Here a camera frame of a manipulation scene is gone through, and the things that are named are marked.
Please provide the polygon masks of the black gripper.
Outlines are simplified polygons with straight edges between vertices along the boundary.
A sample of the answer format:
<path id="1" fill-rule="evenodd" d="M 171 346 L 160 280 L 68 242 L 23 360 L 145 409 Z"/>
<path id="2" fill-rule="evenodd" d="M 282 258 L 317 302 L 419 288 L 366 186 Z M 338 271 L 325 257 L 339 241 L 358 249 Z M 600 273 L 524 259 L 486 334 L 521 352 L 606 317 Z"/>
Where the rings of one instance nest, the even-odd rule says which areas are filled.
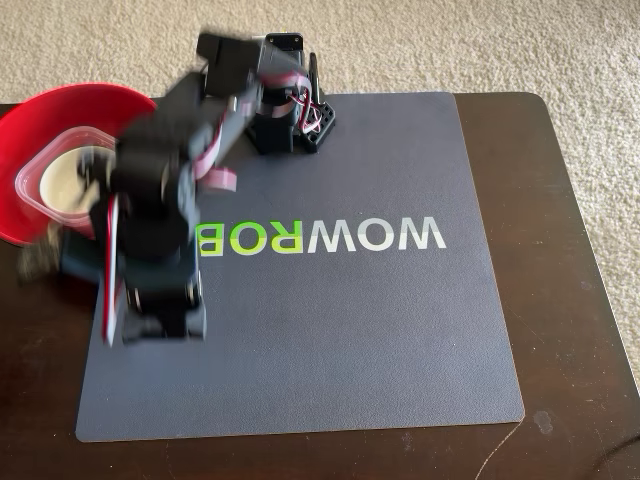
<path id="1" fill-rule="evenodd" d="M 184 283 L 164 289 L 141 290 L 126 286 L 122 314 L 124 343 L 142 340 L 206 337 L 206 306 L 199 270 Z"/>

